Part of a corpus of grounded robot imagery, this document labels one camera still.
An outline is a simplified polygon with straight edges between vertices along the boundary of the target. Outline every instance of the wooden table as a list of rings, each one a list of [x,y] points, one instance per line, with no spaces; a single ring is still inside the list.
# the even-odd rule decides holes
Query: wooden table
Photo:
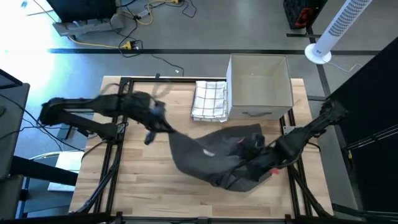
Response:
[[[120,78],[104,77],[103,87],[109,83],[119,83]],[[194,122],[190,118],[190,110],[195,84],[169,85],[172,85],[170,93],[160,98],[166,103],[167,121],[191,138],[198,138],[228,126],[256,123],[261,124],[268,143],[280,136],[279,121],[231,120],[222,124]],[[153,86],[154,83],[135,82],[134,91],[152,93]],[[304,82],[294,78],[292,86],[296,123],[307,124],[312,118]],[[114,86],[106,93],[116,93],[117,90],[118,87]],[[99,114],[95,114],[94,120],[101,123],[111,122],[111,118]],[[168,136],[158,134],[152,144],[145,146],[146,134],[147,130],[142,125],[129,120],[114,195],[113,214],[120,211],[123,216],[184,218],[284,218],[285,214],[293,216],[287,169],[282,169],[279,175],[274,174],[250,192],[229,192],[181,173],[172,160]],[[88,141],[87,148],[100,141],[99,138]],[[71,211],[80,208],[97,187],[105,148],[104,144],[85,157],[73,194]],[[318,149],[308,145],[302,158],[308,187],[325,210],[332,213]],[[106,189],[101,211],[104,211],[107,194]],[[298,200],[304,213],[300,191]]]

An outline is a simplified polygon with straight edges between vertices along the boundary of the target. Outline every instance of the dark gray fabric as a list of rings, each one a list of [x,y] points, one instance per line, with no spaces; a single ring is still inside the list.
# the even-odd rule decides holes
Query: dark gray fabric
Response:
[[[238,141],[254,133],[262,134],[259,124],[224,128],[198,139],[176,132],[169,134],[169,143],[174,163],[181,172],[215,187],[247,192],[271,175],[266,173],[255,182],[243,177],[247,171],[245,166],[234,170],[243,160],[230,153],[236,149]],[[204,149],[214,156],[205,154]]]

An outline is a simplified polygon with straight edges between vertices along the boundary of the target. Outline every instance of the cardboard box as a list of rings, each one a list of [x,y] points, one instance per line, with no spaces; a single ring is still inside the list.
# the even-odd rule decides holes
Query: cardboard box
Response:
[[[293,107],[285,55],[232,54],[226,79],[229,119],[278,120]]]

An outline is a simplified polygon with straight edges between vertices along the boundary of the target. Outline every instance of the checkered towel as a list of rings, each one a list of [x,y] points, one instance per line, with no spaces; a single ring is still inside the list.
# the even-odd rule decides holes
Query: checkered towel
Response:
[[[197,81],[191,116],[194,121],[225,122],[227,114],[226,82]]]

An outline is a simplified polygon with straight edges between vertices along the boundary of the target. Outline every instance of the cable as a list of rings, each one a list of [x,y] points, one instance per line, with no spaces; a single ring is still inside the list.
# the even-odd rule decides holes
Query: cable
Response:
[[[187,6],[185,6],[185,8],[182,10],[182,14],[185,15],[185,16],[188,16],[189,18],[194,18],[195,14],[197,13],[198,8],[196,8],[195,5],[193,5],[192,0],[190,0],[190,2],[191,2],[191,5],[195,8],[195,12],[193,13],[192,16],[188,15],[187,13],[185,13],[185,10],[189,7],[189,2],[187,2],[186,0],[183,0],[181,5],[170,5],[170,4],[167,4],[166,2],[163,2],[163,3],[160,3],[160,4],[156,5],[156,6],[153,6],[151,4],[149,4],[149,6],[150,6],[151,9],[154,9],[156,7],[159,7],[159,6],[163,6],[164,4],[166,6],[170,6],[170,7],[182,7],[186,3]]]
[[[131,20],[134,20],[134,21],[136,21],[136,19],[134,19],[134,18],[131,18],[131,17],[128,17],[128,16],[125,16],[125,15],[123,15],[123,14],[120,14],[121,16],[124,16],[124,17],[126,17],[126,18],[129,18],[129,19],[131,19]],[[141,40],[137,40],[137,39],[135,39],[135,38],[133,38],[133,37],[130,37],[130,36],[126,36],[126,35],[123,35],[123,34],[120,34],[120,32],[118,32],[118,31],[116,31],[114,28],[113,28],[113,25],[112,25],[112,22],[111,21],[109,21],[109,24],[111,25],[111,28],[112,28],[112,31],[115,33],[115,34],[117,34],[117,35],[120,35],[120,36],[122,36],[122,37],[126,37],[126,38],[130,38],[130,39],[132,39],[133,40],[133,45],[135,44],[135,43],[137,43],[137,42],[141,42],[141,50],[142,50],[142,48],[144,47],[143,46],[143,44],[142,44],[142,41]]]
[[[196,15],[196,13],[197,13],[198,8],[196,8],[196,7],[193,5],[192,0],[189,0],[189,1],[191,2],[192,7],[195,8],[195,12],[193,12],[193,15],[192,15],[192,16],[190,16],[190,15],[188,15],[187,13],[184,12],[184,11],[189,7],[189,3],[187,2],[187,6],[185,6],[185,8],[182,10],[182,14],[188,16],[189,18],[194,18],[195,15]]]
[[[173,66],[173,67],[175,67],[175,68],[179,68],[179,69],[181,69],[181,70],[182,70],[182,77],[184,77],[184,76],[185,76],[185,70],[184,70],[184,68],[183,68],[183,67],[180,67],[180,66],[178,66],[178,65],[174,65],[174,64],[172,64],[172,63],[170,63],[170,62],[166,61],[166,59],[164,59],[164,58],[161,58],[161,57],[155,56],[155,55],[153,55],[153,54],[151,54],[151,55],[152,55],[152,57],[154,57],[154,58],[157,58],[157,59],[159,59],[159,60],[162,60],[162,61],[166,62],[167,64],[169,64],[169,65],[171,65],[171,66]]]
[[[327,64],[329,64],[329,65],[333,65],[333,66],[335,66],[336,68],[339,68],[340,70],[342,70],[342,71],[344,71],[344,72],[346,72],[346,73],[350,73],[350,72],[351,72],[355,67],[357,67],[357,66],[360,66],[361,68],[363,67],[363,65],[356,63],[351,69],[345,70],[345,69],[341,68],[340,66],[338,66],[338,65],[336,65],[336,64],[334,64],[334,63],[326,62],[326,61],[324,61],[324,60],[323,60],[323,62],[325,62],[325,63],[327,63]]]
[[[120,43],[119,43],[119,51],[120,51],[120,54],[121,54],[123,57],[125,57],[125,58],[131,58],[131,57],[135,57],[135,56],[138,56],[138,55],[141,54],[141,52],[139,52],[138,54],[125,55],[125,54],[122,52],[121,48],[120,48],[120,45],[121,45],[127,38],[131,38],[130,35],[138,28],[137,20],[135,20],[135,22],[136,22],[135,28],[133,28],[133,29],[130,31],[130,33],[129,33],[127,36],[125,36],[125,38],[123,38],[123,40],[120,41]],[[134,43],[137,43],[137,42],[140,42],[140,43],[141,43],[141,50],[142,50],[142,49],[144,48],[144,44],[142,43],[142,40],[135,40],[135,41],[134,41]]]
[[[150,21],[148,22],[148,23],[145,23],[145,22],[143,22],[142,24],[143,25],[151,25],[152,24],[152,22],[154,21],[154,17],[153,17],[153,15],[152,15],[152,11],[151,11],[151,9],[150,9],[150,5],[151,5],[151,3],[153,3],[153,2],[164,2],[164,3],[166,3],[166,2],[174,2],[174,0],[168,0],[168,1],[165,1],[165,0],[153,0],[153,1],[149,1],[149,0],[147,0],[147,2],[148,2],[148,5],[147,5],[147,10],[148,10],[148,13],[149,13],[149,16],[150,16]]]
[[[81,44],[81,45],[88,45],[88,46],[96,46],[96,47],[107,47],[107,48],[112,48],[112,49],[118,49],[118,46],[112,46],[112,45],[105,45],[105,44],[90,44],[90,43],[83,43],[79,42],[77,40],[73,40],[72,38],[68,37],[71,41],[73,41],[76,44]]]
[[[138,19],[139,17],[136,16],[136,15],[134,15],[134,14],[130,11],[130,9],[129,9],[128,7],[126,7],[126,9],[127,9],[128,11],[122,11],[122,12],[131,14],[132,16],[137,17],[137,19],[131,18],[131,17],[128,17],[128,16],[124,16],[124,17],[127,17],[127,18],[129,18],[129,19],[134,19],[134,20],[136,20],[138,23],[140,23],[140,24],[142,24],[142,25],[150,25],[150,24],[146,24],[145,22],[141,22],[141,21]]]
[[[46,134],[50,139],[52,139],[53,141],[55,141],[55,143],[57,144],[59,150],[62,152],[61,145],[59,145],[59,143],[58,143],[54,138],[52,138],[49,134],[43,132],[43,131],[40,129],[40,128],[41,128],[40,126],[35,126],[32,122],[26,120],[25,118],[22,118],[22,119],[23,119],[24,121],[28,122],[28,123],[31,125],[31,127],[23,127],[22,129],[20,129],[20,130],[18,130],[18,131],[11,131],[10,133],[7,133],[7,134],[5,134],[4,136],[0,137],[0,140],[2,140],[3,138],[5,138],[5,137],[7,137],[7,136],[9,136],[9,135],[11,135],[11,134],[22,132],[23,130],[28,129],[28,128],[37,128],[37,129],[38,129],[39,131],[41,131],[42,133]],[[48,128],[48,129],[68,129],[68,128]]]
[[[126,130],[126,127],[129,126],[129,123],[128,123],[127,121],[126,121],[126,122],[119,123],[119,124],[117,124],[117,125],[119,126],[119,125],[121,125],[121,124],[124,124],[124,126],[123,126],[122,129],[120,129],[120,130],[118,131],[118,133],[123,133],[123,132]],[[92,150],[94,150],[94,149],[97,148],[98,146],[102,145],[102,143],[106,143],[106,142],[107,142],[107,140],[103,140],[103,141],[101,141],[100,143],[98,143],[97,145],[93,146],[91,149],[85,151],[85,153],[84,153],[83,156],[81,157],[81,161],[83,162],[83,158],[84,158],[85,156],[87,156],[87,154],[89,154]]]
[[[61,152],[47,152],[47,153],[44,153],[44,154],[40,154],[38,156],[31,157],[31,158],[29,158],[29,160],[43,159],[43,158],[46,158],[47,156],[59,155],[60,153]]]
[[[36,0],[33,0],[33,2],[35,2],[43,10],[43,12],[45,12],[54,22],[56,22],[55,19],[50,16],[50,14],[39,3],[37,3]]]
[[[95,146],[93,146],[89,150],[85,151],[85,153],[81,157],[81,162],[83,162],[84,157],[86,157],[92,150],[96,149],[98,146],[102,145],[103,143],[106,143],[106,140],[101,141],[100,143],[96,144]]]
[[[128,4],[126,4],[126,6],[128,6],[128,5],[130,5],[131,3],[133,3],[134,1],[136,1],[136,0],[132,0],[130,3],[128,3]],[[56,22],[55,21],[55,19],[52,17],[52,16],[50,16],[50,14],[39,4],[39,3],[37,3],[36,2],[36,4],[54,21],[54,22]],[[106,44],[91,44],[91,43],[84,43],[84,42],[80,42],[80,41],[77,41],[77,40],[73,40],[71,37],[68,37],[68,39],[69,40],[71,40],[71,41],[73,41],[74,43],[76,43],[76,44],[81,44],[81,45],[87,45],[87,46],[95,46],[95,47],[106,47],[106,48],[111,48],[111,49],[127,49],[127,45],[123,45],[123,46],[120,46],[120,44],[119,44],[119,46],[112,46],[112,45],[106,45]]]
[[[34,116],[33,116],[29,111],[27,111],[25,108],[23,108],[21,105],[19,105],[19,104],[18,104],[17,102],[15,102],[14,100],[12,100],[12,99],[10,99],[10,98],[4,96],[3,94],[0,94],[0,96],[3,97],[3,98],[5,98],[5,99],[7,99],[7,100],[9,100],[10,102],[14,103],[14,104],[15,104],[16,106],[18,106],[19,109],[21,109],[22,111],[25,111],[25,112],[36,122],[36,124],[38,124],[46,133],[48,133],[49,135],[51,135],[53,138],[57,139],[57,137],[55,137],[51,132],[49,132],[42,124],[40,124],[39,121],[37,121],[36,118],[34,118]],[[67,145],[67,146],[69,146],[69,147],[71,147],[71,148],[73,148],[73,149],[76,149],[76,150],[79,150],[79,151],[83,151],[83,150],[81,150],[81,149],[79,149],[79,148],[76,148],[75,146],[71,146],[71,145],[69,145],[68,143],[65,143],[65,142],[63,142],[63,141],[61,141],[61,140],[59,140],[59,141],[60,141],[60,143],[65,144],[65,145]]]
[[[315,147],[317,147],[317,148],[319,149],[319,151],[321,151],[321,147],[320,147],[319,145],[317,145],[317,144],[315,144],[315,143],[312,143],[312,142],[308,142],[307,144],[310,144],[310,145],[312,145],[312,146],[315,146]]]
[[[131,5],[132,3],[134,3],[135,1],[137,1],[137,0],[131,0],[131,2],[129,2],[129,3],[127,3],[127,4],[124,4],[124,5],[121,5],[121,6],[118,6],[118,7],[129,6],[129,5]]]

